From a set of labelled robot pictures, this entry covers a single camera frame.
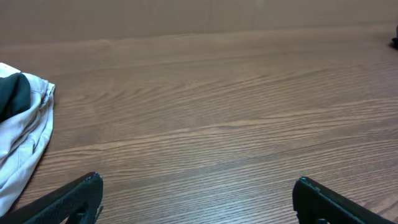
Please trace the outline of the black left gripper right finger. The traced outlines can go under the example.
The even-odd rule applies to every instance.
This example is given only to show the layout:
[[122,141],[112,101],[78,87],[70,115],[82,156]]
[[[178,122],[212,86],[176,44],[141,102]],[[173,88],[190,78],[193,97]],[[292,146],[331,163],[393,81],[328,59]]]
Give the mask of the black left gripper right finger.
[[292,200],[300,224],[394,224],[308,177],[296,181]]

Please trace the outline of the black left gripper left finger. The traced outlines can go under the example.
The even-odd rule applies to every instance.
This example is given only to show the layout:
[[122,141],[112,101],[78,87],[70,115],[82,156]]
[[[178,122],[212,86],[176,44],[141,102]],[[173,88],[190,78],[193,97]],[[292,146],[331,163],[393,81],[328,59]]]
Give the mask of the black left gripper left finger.
[[89,172],[1,217],[1,224],[95,224],[103,210],[103,180]]

